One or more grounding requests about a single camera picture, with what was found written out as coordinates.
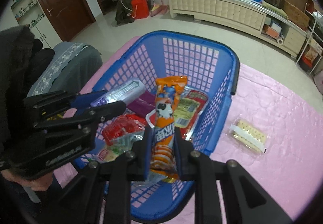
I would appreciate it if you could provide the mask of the person's left hand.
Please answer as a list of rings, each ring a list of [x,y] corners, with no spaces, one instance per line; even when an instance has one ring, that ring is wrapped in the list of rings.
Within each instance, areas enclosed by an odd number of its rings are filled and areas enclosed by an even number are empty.
[[[50,172],[36,180],[25,180],[8,169],[1,171],[1,175],[7,181],[15,182],[24,187],[29,187],[33,191],[46,191],[53,181],[53,172]]]

